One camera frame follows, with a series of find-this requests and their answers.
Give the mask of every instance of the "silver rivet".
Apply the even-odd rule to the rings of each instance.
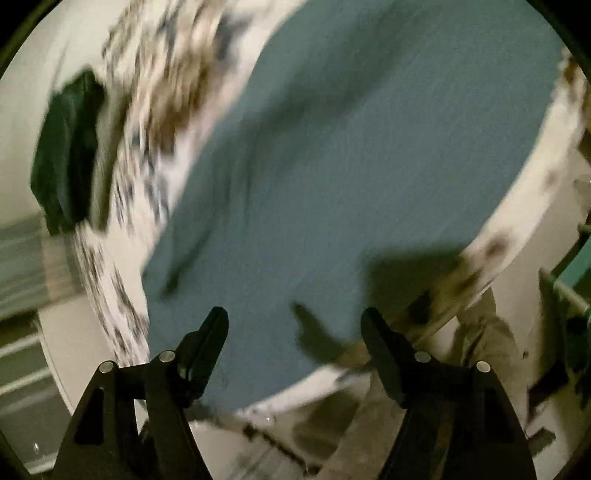
[[[164,364],[169,364],[174,360],[175,354],[172,350],[166,350],[159,355],[159,359]]]
[[[111,370],[113,370],[113,367],[114,366],[115,366],[114,363],[111,362],[111,361],[102,362],[101,365],[100,365],[100,367],[99,367],[100,373],[107,374]]]
[[[491,371],[491,366],[489,364],[487,364],[486,362],[482,362],[482,361],[480,361],[476,364],[476,368],[484,374],[487,374],[488,372]]]
[[[414,359],[420,364],[427,364],[431,361],[431,355],[427,352],[417,352],[414,354]]]

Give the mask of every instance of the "bed sheet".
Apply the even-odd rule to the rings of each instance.
[[[143,267],[208,133],[239,95],[271,34],[299,4],[298,0],[134,0],[111,32],[96,71],[105,81],[123,83],[133,97],[115,168],[108,232],[99,234],[82,225],[77,250],[87,290],[120,365],[142,363],[157,353],[150,353],[147,344]],[[193,60],[194,70],[189,72],[181,68],[187,56]],[[409,327],[412,340],[434,333],[490,285],[519,253],[550,205],[565,175],[568,151],[583,132],[587,91],[567,51],[557,74],[553,98],[525,167],[464,251],[456,271],[435,283],[431,321]],[[188,77],[201,83],[183,85]],[[171,118],[168,104],[183,106],[187,99],[167,96],[171,88],[199,90],[188,102],[189,112],[173,108],[173,113],[185,117],[178,120],[174,140],[164,127]],[[162,98],[168,103],[163,105]],[[322,398],[343,388],[346,384],[339,379],[354,366],[327,365],[240,413],[250,419],[265,418]]]

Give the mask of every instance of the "blue fabric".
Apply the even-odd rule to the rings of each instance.
[[[153,353],[215,305],[244,407],[450,268],[530,154],[561,42],[524,0],[310,0],[216,127],[144,272]]]

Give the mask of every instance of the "white wall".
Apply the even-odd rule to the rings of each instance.
[[[29,176],[51,91],[85,64],[100,62],[109,27],[127,4],[63,0],[31,33],[0,79],[0,226],[40,209]]]

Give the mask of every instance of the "dark green garment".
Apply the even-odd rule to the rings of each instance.
[[[82,71],[49,103],[31,172],[31,191],[52,235],[86,218],[95,164],[96,119],[105,99],[91,70]]]
[[[215,305],[203,397],[245,407],[401,312],[536,141],[561,42],[525,0],[309,0],[215,128],[144,272],[153,354]]]

